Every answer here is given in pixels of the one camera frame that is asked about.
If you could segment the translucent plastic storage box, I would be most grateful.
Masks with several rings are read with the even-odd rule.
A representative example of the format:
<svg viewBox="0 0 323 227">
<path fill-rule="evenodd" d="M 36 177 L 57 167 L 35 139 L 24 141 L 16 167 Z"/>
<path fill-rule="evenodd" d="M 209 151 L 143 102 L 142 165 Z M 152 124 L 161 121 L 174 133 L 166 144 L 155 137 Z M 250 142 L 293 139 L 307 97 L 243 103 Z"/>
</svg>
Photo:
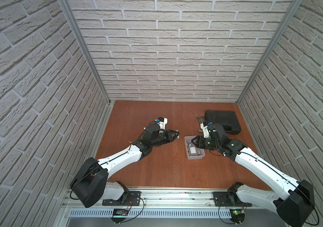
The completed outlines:
<svg viewBox="0 0 323 227">
<path fill-rule="evenodd" d="M 206 154 L 205 151 L 201 148 L 198 148 L 194 143 L 196 142 L 196 137 L 198 136 L 186 136 L 185 139 L 185 148 L 187 153 L 188 160 L 198 160 L 202 159 Z"/>
</svg>

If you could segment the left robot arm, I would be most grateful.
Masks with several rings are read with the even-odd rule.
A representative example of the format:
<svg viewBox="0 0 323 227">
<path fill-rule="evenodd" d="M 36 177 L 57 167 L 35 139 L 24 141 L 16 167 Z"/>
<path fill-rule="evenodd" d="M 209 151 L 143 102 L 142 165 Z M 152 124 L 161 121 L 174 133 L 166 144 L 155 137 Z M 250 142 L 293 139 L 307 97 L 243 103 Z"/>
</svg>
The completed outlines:
<svg viewBox="0 0 323 227">
<path fill-rule="evenodd" d="M 123 206 L 132 203 L 129 189 L 120 181 L 108 182 L 109 178 L 126 166 L 148 156 L 153 147 L 171 143 L 179 132 L 166 130 L 165 123 L 151 122 L 139 137 L 124 150 L 96 160 L 88 158 L 70 183 L 72 198 L 89 208 L 103 200 L 105 205 Z"/>
</svg>

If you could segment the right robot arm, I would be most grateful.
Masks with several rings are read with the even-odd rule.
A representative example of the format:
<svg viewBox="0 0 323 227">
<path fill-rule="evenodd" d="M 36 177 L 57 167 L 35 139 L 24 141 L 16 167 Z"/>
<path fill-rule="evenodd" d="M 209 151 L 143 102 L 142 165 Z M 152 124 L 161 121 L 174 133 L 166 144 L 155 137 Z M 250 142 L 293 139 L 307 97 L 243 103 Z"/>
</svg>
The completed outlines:
<svg viewBox="0 0 323 227">
<path fill-rule="evenodd" d="M 221 124 L 200 123 L 202 136 L 196 136 L 195 147 L 216 150 L 222 156 L 245 167 L 265 182 L 270 191 L 259 190 L 243 183 L 235 183 L 228 192 L 237 196 L 242 203 L 251 203 L 268 209 L 291 227 L 301 227 L 315 211 L 314 187 L 307 181 L 297 179 L 281 172 L 250 147 L 238 139 L 230 139 Z"/>
</svg>

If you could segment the white label in box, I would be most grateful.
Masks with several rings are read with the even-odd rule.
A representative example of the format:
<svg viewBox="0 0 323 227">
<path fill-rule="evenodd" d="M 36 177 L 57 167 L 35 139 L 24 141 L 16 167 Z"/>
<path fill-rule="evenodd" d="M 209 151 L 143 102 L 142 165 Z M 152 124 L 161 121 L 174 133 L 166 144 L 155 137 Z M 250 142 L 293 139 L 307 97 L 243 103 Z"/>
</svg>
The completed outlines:
<svg viewBox="0 0 323 227">
<path fill-rule="evenodd" d="M 196 154 L 196 148 L 195 147 L 190 147 L 190 153 L 191 154 Z"/>
</svg>

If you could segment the black plastic tool case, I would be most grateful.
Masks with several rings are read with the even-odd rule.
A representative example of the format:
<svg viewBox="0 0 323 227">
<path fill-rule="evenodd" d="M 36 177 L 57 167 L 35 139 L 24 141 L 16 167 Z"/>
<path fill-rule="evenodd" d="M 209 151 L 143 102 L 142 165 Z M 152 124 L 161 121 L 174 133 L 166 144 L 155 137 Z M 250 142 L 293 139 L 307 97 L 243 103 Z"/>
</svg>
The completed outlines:
<svg viewBox="0 0 323 227">
<path fill-rule="evenodd" d="M 241 132 L 237 115 L 233 111 L 207 110 L 205 112 L 205 120 L 214 124 L 221 124 L 228 134 L 236 135 Z"/>
</svg>

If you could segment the right controller board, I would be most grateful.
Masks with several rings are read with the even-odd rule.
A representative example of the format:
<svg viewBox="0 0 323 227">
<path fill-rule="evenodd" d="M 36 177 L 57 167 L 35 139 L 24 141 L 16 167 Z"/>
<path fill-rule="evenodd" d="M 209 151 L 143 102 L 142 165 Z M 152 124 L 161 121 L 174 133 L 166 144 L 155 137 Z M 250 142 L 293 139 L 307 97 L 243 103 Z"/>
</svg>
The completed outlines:
<svg viewBox="0 0 323 227">
<path fill-rule="evenodd" d="M 243 210 L 229 210 L 230 211 L 230 220 L 233 224 L 242 224 L 245 220 L 245 212 Z"/>
</svg>

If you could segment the controller board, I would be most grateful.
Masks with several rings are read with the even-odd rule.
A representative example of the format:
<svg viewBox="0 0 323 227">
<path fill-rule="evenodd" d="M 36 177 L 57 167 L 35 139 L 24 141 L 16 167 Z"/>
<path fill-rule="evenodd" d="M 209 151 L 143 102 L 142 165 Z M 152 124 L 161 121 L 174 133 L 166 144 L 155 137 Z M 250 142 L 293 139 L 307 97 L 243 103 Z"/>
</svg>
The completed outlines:
<svg viewBox="0 0 323 227">
<path fill-rule="evenodd" d="M 242 224 L 245 220 L 245 212 L 243 210 L 229 210 L 230 211 L 230 220 L 233 224 Z"/>
<path fill-rule="evenodd" d="M 111 215 L 111 220 L 114 224 L 122 223 L 128 217 L 127 209 L 114 209 Z"/>
</svg>

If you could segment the left controller board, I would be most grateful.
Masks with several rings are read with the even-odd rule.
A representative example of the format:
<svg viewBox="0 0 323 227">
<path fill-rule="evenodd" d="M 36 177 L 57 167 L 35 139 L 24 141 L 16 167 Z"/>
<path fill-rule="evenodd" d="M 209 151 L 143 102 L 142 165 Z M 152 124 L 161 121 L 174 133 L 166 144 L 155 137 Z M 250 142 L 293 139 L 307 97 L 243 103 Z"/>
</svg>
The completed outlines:
<svg viewBox="0 0 323 227">
<path fill-rule="evenodd" d="M 128 217 L 127 209 L 114 209 L 111 215 L 111 220 L 114 224 L 122 223 Z"/>
</svg>

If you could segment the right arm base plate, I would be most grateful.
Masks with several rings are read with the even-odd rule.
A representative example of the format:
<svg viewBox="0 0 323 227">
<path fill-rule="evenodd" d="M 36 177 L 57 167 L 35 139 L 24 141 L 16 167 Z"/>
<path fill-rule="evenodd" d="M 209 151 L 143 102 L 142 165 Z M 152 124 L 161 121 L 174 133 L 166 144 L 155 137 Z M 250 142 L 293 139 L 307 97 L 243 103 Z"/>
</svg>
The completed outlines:
<svg viewBox="0 0 323 227">
<path fill-rule="evenodd" d="M 252 207 L 251 203 L 243 203 L 234 193 L 213 192 L 212 195 L 216 207 Z"/>
</svg>

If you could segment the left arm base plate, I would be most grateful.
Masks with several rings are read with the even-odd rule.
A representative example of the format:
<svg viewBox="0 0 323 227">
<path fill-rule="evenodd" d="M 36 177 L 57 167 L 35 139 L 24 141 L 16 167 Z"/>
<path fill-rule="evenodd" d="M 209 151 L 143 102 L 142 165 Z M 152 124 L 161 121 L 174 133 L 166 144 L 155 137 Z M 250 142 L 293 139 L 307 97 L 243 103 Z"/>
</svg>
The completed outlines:
<svg viewBox="0 0 323 227">
<path fill-rule="evenodd" d="M 103 200 L 103 206 L 139 206 L 141 191 L 124 192 L 118 200 Z"/>
</svg>

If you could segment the aluminium rail frame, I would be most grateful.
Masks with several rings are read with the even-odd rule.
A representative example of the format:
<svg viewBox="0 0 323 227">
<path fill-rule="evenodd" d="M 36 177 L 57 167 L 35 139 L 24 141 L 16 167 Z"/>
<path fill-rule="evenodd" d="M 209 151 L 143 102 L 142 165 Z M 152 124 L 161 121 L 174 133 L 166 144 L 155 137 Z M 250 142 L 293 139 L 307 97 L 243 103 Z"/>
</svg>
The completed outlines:
<svg viewBox="0 0 323 227">
<path fill-rule="evenodd" d="M 141 191 L 139 206 L 103 206 L 102 200 L 85 208 L 77 200 L 66 197 L 58 214 L 57 226 L 65 226 L 71 218 L 111 218 L 114 209 L 127 209 L 132 218 L 217 218 L 227 221 L 230 210 L 260 211 L 268 209 L 252 204 L 252 207 L 216 207 L 213 192 L 223 189 L 188 189 L 162 187 L 130 187 L 129 191 Z"/>
</svg>

